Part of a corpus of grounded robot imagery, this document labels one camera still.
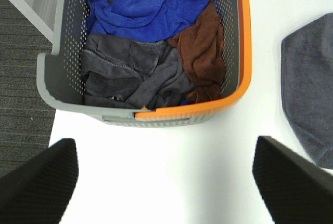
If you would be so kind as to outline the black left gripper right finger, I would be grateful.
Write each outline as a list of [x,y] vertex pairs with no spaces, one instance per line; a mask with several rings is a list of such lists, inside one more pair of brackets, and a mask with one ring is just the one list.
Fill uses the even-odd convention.
[[332,174],[270,136],[259,136],[252,173],[275,223],[332,223]]

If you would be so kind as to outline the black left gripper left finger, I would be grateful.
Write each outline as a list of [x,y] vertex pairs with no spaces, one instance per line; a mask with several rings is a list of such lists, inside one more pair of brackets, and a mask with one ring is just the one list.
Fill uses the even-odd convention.
[[79,175],[65,138],[1,178],[1,223],[60,223]]

